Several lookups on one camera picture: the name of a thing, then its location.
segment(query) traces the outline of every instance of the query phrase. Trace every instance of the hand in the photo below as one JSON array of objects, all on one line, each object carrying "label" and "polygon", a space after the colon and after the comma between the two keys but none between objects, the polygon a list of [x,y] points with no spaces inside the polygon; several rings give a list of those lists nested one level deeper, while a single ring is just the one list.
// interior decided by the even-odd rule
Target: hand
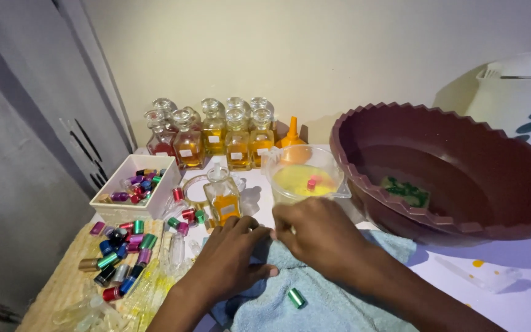
[{"label": "hand", "polygon": [[255,244],[271,231],[252,217],[230,217],[225,226],[215,227],[194,266],[178,283],[200,289],[207,301],[218,302],[249,289],[260,279],[277,276],[274,265],[249,264]]},{"label": "hand", "polygon": [[360,234],[343,208],[332,200],[309,197],[293,206],[277,205],[272,214],[275,238],[294,257],[328,279],[350,283],[352,277],[380,278],[378,263],[386,256],[390,259]]}]

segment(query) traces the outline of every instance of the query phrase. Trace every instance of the white wall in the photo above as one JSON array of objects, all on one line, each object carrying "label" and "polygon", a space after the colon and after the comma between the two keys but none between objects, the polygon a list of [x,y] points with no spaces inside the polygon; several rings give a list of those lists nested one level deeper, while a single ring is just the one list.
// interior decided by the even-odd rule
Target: white wall
[{"label": "white wall", "polygon": [[463,113],[467,72],[531,51],[531,1],[83,1],[139,146],[159,96],[197,110],[204,97],[265,96],[311,143],[368,103],[435,100]]}]

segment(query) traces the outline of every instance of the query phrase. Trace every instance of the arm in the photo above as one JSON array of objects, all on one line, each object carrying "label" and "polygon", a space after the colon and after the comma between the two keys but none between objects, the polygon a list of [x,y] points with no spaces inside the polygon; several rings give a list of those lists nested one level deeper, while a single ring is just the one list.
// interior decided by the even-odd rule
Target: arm
[{"label": "arm", "polygon": [[294,257],[328,279],[378,298],[420,331],[503,331],[369,243],[336,202],[309,198],[276,206],[273,215],[276,238]]},{"label": "arm", "polygon": [[167,293],[147,332],[193,331],[218,301],[277,276],[273,265],[249,264],[255,244],[272,231],[251,217],[230,217],[224,227],[217,226],[194,266]]}]

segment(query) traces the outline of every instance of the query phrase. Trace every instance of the white label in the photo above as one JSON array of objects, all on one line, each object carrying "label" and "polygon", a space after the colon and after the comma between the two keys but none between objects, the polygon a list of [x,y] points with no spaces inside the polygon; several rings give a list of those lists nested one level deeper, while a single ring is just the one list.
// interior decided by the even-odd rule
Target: white label
[{"label": "white label", "polygon": [[192,150],[179,150],[180,156],[192,156]]},{"label": "white label", "polygon": [[268,151],[269,151],[269,149],[267,149],[267,148],[257,149],[257,155],[258,156],[262,156],[262,153],[268,152]]},{"label": "white label", "polygon": [[232,160],[241,160],[241,159],[243,159],[243,153],[242,152],[232,152],[231,153],[231,159]]},{"label": "white label", "polygon": [[235,205],[231,204],[221,209],[221,215],[228,215],[229,213],[232,213],[233,211],[235,211]]}]

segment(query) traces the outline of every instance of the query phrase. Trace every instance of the maroon plastic basin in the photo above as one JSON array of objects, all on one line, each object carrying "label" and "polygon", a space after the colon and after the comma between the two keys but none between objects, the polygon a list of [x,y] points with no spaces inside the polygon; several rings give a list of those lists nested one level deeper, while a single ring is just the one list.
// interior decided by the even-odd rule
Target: maroon plastic basin
[{"label": "maroon plastic basin", "polygon": [[[381,103],[342,115],[330,145],[356,206],[396,235],[440,245],[531,238],[531,146],[503,131],[438,108]],[[390,196],[378,186],[385,176],[431,192],[429,207]]]}]

